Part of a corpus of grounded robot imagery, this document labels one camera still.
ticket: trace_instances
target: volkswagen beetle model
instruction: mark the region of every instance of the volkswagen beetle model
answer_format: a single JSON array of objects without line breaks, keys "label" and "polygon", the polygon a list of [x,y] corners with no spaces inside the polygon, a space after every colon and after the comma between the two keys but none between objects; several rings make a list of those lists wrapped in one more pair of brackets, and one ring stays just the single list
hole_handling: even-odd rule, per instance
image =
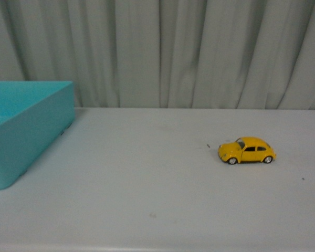
[{"label": "volkswagen beetle model", "polygon": [[268,143],[253,136],[238,138],[233,143],[220,145],[218,155],[223,162],[228,164],[240,162],[264,162],[269,164],[277,157]]}]

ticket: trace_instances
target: white curtain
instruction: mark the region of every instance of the white curtain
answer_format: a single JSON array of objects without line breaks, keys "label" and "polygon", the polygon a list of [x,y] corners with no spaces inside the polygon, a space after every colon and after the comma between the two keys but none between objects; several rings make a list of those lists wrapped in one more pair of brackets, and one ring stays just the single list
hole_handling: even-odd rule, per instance
[{"label": "white curtain", "polygon": [[315,109],[315,0],[0,0],[0,80],[76,106]]}]

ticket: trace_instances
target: white surface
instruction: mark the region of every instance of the white surface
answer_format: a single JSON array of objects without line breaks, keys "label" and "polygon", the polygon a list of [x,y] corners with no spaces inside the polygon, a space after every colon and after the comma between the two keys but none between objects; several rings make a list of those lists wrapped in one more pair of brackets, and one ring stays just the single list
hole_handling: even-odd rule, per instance
[{"label": "white surface", "polygon": [[[246,135],[277,161],[221,162]],[[315,251],[315,111],[78,109],[0,191],[0,251],[175,250]]]}]

